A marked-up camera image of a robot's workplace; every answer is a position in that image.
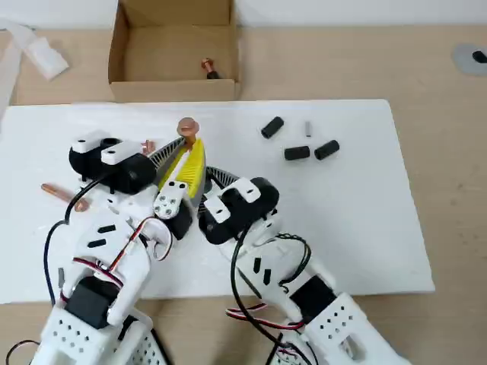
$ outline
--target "wooden surface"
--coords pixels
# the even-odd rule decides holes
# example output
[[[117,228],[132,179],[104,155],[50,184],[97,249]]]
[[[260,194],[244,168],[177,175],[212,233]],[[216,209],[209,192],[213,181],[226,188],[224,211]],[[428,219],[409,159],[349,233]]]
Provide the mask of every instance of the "wooden surface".
[[[110,32],[40,33],[72,68],[47,84],[24,61],[15,103],[110,100]],[[485,45],[487,27],[274,28],[243,30],[241,38],[244,100],[390,101],[437,291],[356,299],[415,365],[484,364],[487,78],[459,73],[450,53],[460,42]],[[5,42],[0,36],[0,49]],[[224,317],[232,303],[165,300],[141,308],[153,316],[178,365],[263,364],[271,345]],[[38,338],[48,312],[45,303],[0,306],[0,352]],[[28,354],[19,351],[13,364],[27,363]]]

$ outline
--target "yellow object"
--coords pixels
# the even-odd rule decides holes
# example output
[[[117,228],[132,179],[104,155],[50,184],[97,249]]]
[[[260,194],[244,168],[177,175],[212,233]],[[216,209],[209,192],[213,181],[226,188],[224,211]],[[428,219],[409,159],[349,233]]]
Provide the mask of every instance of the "yellow object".
[[[201,139],[196,140],[193,149],[186,160],[183,168],[177,174],[176,180],[186,183],[189,186],[188,195],[194,198],[202,183],[203,171],[205,169],[205,146]]]
[[[164,187],[164,184],[169,179],[170,175],[173,173],[177,164],[180,162],[181,157],[188,151],[188,147],[181,148],[176,159],[170,165],[164,177],[159,182],[159,189]],[[181,181],[182,183],[188,184],[189,198],[194,198],[196,193],[199,191],[199,187],[202,183],[203,172],[205,169],[205,146],[201,139],[197,139],[193,144],[192,149],[186,159],[185,164],[181,167],[181,170],[176,176],[176,181]]]

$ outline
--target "white foam board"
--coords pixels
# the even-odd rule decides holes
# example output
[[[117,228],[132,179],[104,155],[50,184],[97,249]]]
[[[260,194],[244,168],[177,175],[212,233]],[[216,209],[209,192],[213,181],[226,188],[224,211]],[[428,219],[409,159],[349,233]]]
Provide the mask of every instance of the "white foam board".
[[[262,176],[281,193],[285,231],[305,238],[350,294],[434,290],[399,141],[385,100],[13,106],[0,124],[2,254],[0,303],[47,300],[43,242],[65,203],[42,192],[52,182],[75,189],[68,163],[73,138],[95,129],[133,141],[171,141],[177,122],[201,125],[207,163],[238,176]],[[285,126],[270,140],[260,129],[274,116]],[[314,135],[304,135],[304,121]],[[285,161],[283,149],[316,148],[336,139],[339,153],[322,161]],[[49,262],[72,257],[76,235],[96,209],[74,213],[53,237]],[[154,267],[144,297],[231,293],[229,264],[197,227]]]

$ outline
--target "copper screw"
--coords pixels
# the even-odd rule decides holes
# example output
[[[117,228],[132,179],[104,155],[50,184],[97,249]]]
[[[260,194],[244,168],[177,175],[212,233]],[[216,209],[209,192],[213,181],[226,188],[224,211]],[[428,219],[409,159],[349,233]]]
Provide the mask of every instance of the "copper screw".
[[[199,131],[199,124],[193,118],[182,118],[177,125],[177,133],[186,139],[186,143],[191,147],[196,142],[196,133]]]
[[[207,73],[214,71],[213,69],[213,60],[212,59],[203,59],[201,61],[201,67],[206,70]]]
[[[144,143],[142,143],[142,154],[148,156],[154,151],[155,151],[155,142],[146,140]]]
[[[74,193],[54,184],[42,184],[40,188],[43,191],[48,192],[50,195],[60,198],[66,203],[69,203],[75,197]],[[88,203],[86,199],[81,198],[75,205],[75,211],[87,211],[89,207],[90,203]]]

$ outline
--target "cardboard box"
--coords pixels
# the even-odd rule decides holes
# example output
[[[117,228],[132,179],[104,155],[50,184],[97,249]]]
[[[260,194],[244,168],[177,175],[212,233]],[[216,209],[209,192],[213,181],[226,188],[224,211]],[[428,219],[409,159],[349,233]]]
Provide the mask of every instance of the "cardboard box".
[[[205,57],[220,80],[206,79]],[[108,78],[119,102],[235,100],[233,0],[119,0]]]

